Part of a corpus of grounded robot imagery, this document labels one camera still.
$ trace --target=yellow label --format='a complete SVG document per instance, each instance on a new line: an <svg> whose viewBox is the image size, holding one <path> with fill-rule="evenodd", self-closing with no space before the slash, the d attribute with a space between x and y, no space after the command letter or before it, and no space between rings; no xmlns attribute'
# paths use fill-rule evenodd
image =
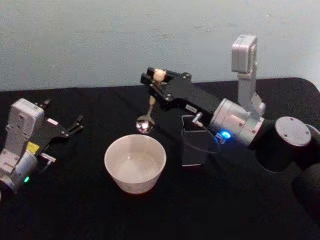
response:
<svg viewBox="0 0 320 240"><path fill-rule="evenodd" d="M38 146L37 144L34 144L34 143L30 142L30 141L28 142L28 145L26 146L26 149L31 154L35 154L39 148L40 148L40 146Z"/></svg>

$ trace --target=wall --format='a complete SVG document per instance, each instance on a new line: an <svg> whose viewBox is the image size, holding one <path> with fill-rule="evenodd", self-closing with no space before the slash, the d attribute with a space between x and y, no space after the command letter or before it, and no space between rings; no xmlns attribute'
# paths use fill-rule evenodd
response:
<svg viewBox="0 0 320 240"><path fill-rule="evenodd" d="M138 85L147 67L234 80L258 36L259 78L320 86L319 0L2 0L0 90Z"/></svg>

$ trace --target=black table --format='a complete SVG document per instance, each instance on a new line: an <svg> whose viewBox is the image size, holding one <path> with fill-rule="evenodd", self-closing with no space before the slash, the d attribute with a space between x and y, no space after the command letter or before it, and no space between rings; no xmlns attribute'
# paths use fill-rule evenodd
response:
<svg viewBox="0 0 320 240"><path fill-rule="evenodd" d="M237 100L237 82L199 83L220 98ZM300 78L257 81L265 118L294 116L320 128L320 93ZM230 142L205 165L182 168L181 110L156 111L151 134L167 163L147 194L122 192L107 174L104 154L119 137L136 134L136 118L148 109L144 86L68 88L0 93L0 143L10 105L51 98L46 116L70 125L84 114L83 132L52 146L56 163L34 175L0 208L1 239L319 239L320 229L293 195L300 173L264 170L254 153Z"/></svg>

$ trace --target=white ceramic bowl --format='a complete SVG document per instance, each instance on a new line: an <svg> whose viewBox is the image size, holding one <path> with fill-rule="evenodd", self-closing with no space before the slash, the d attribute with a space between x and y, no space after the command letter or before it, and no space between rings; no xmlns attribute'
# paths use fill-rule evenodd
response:
<svg viewBox="0 0 320 240"><path fill-rule="evenodd" d="M166 160L164 147L154 138L140 134L117 139L104 155L106 170L129 194L143 194L152 189Z"/></svg>

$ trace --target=green led light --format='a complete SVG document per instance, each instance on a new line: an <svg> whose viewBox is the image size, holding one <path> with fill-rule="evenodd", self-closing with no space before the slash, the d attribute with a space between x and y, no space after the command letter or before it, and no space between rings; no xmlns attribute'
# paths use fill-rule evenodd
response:
<svg viewBox="0 0 320 240"><path fill-rule="evenodd" d="M24 179L24 183L28 182L30 180L30 177L27 176L25 179Z"/></svg>

